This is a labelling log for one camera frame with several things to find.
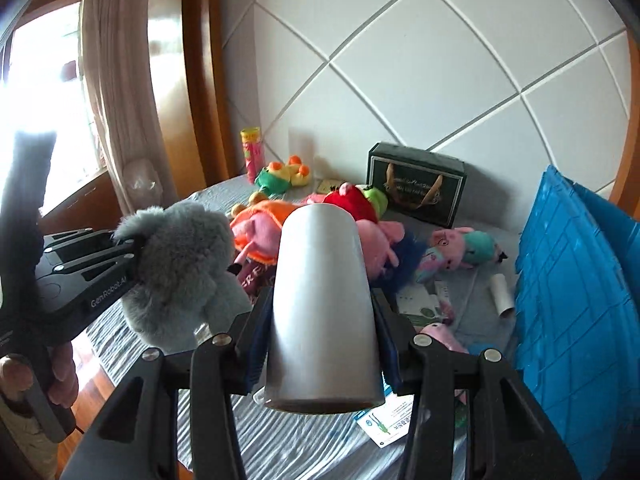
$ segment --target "silver cylinder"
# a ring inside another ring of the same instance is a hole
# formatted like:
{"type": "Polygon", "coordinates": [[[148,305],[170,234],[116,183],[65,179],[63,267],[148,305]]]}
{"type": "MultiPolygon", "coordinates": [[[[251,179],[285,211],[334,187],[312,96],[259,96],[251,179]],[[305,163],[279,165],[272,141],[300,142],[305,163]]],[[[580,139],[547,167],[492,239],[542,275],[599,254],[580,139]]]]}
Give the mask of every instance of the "silver cylinder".
{"type": "Polygon", "coordinates": [[[284,223],[264,396],[294,413],[385,402],[358,230],[334,205],[305,205],[284,223]]]}

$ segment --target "white wall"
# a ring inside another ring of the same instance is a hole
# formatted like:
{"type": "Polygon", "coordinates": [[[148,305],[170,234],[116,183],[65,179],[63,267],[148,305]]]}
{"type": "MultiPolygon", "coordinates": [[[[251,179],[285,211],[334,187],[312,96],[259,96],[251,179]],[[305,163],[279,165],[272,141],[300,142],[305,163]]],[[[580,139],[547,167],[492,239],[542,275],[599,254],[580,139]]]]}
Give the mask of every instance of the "white wall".
{"type": "Polygon", "coordinates": [[[366,179],[378,141],[469,163],[461,212],[519,230],[549,163],[615,179],[625,27],[607,0],[223,0],[232,126],[366,179]]]}

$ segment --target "pink cylindrical can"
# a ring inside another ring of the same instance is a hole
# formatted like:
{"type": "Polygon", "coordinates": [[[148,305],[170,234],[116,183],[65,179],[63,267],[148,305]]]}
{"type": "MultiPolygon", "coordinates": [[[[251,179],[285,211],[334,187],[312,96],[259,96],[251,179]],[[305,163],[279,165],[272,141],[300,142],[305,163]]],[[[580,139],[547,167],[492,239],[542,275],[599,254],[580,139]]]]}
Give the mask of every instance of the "pink cylindrical can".
{"type": "Polygon", "coordinates": [[[252,184],[264,167],[264,147],[260,128],[246,128],[240,132],[242,150],[244,151],[244,164],[246,177],[252,184]]]}

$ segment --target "red plush toy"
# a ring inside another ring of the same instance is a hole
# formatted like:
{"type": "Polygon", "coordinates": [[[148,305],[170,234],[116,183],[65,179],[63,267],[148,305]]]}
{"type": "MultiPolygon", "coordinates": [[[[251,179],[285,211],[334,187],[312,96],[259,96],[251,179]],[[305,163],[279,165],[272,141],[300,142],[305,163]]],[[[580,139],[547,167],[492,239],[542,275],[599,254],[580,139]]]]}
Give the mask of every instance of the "red plush toy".
{"type": "Polygon", "coordinates": [[[374,224],[378,223],[378,216],[371,202],[366,199],[357,187],[349,182],[345,182],[340,186],[340,189],[332,191],[325,196],[324,203],[341,207],[350,213],[356,222],[358,220],[369,220],[374,224]]]}

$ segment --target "gift box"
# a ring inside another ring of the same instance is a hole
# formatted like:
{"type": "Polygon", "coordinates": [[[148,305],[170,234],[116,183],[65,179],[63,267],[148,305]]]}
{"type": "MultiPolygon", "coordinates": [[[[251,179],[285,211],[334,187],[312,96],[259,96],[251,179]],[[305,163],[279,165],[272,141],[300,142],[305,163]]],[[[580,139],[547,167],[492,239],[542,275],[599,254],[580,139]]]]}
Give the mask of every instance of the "gift box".
{"type": "Polygon", "coordinates": [[[369,151],[367,183],[384,190],[389,209],[450,228],[465,187],[464,162],[439,153],[377,143],[369,151]]]}

